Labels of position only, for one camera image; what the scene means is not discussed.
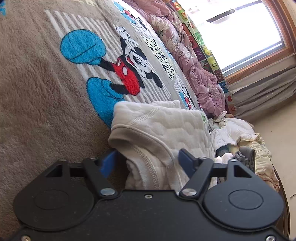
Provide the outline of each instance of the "window frame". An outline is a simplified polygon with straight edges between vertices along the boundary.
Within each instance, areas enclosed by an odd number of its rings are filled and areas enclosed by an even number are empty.
[[[296,26],[283,0],[262,0],[282,35],[285,47],[225,77],[230,85],[296,53]]]

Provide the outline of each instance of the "white glove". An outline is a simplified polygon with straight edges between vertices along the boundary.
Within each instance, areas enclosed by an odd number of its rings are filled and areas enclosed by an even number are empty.
[[[117,27],[116,28],[117,32],[120,34],[120,37],[122,37],[124,40],[127,40],[129,42],[132,42],[138,46],[140,46],[135,40],[133,40],[131,38],[131,36],[129,35],[129,33],[125,30],[124,27]]]

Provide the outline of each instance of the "metal screw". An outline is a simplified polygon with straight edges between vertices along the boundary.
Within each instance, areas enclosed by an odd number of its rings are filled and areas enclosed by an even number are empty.
[[[112,188],[103,188],[100,192],[104,196],[112,196],[115,194],[115,190]]]
[[[151,194],[146,194],[144,197],[145,197],[146,199],[151,199],[151,198],[153,198],[153,196],[152,196]]]
[[[20,238],[21,241],[31,241],[31,238],[27,235],[24,235]]]
[[[276,241],[276,237],[270,235],[266,238],[266,241]]]
[[[194,196],[197,192],[193,188],[185,188],[182,190],[185,196]]]

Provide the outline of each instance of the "mickey mouse design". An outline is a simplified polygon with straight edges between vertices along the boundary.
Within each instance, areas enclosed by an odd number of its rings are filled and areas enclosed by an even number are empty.
[[[179,95],[184,103],[184,105],[189,109],[192,110],[195,105],[192,98],[189,95],[189,92],[185,86],[179,84]]]
[[[136,22],[139,22],[142,28],[148,30],[140,17],[135,18],[129,10],[121,6],[118,2],[114,2],[114,5],[119,9],[119,11],[121,11],[121,15],[123,15],[131,23],[136,24]]]
[[[145,88],[142,78],[153,80],[162,88],[162,82],[153,72],[143,51],[137,47],[139,44],[133,40],[123,27],[118,27],[120,44],[123,55],[119,56],[116,63],[103,59],[106,54],[106,46],[102,39],[95,33],[79,29],[69,32],[62,39],[60,50],[62,55],[75,64],[97,65],[101,68],[115,72],[122,84],[112,83],[110,80],[97,77],[87,81],[87,92],[91,103],[100,118],[111,127],[114,105],[124,101],[123,95],[137,95],[140,88]],[[127,41],[135,46],[131,48]]]

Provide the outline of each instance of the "floor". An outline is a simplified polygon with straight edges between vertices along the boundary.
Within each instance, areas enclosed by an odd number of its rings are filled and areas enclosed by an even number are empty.
[[[272,153],[272,162],[283,183],[291,216],[290,239],[296,237],[296,101],[253,122]]]

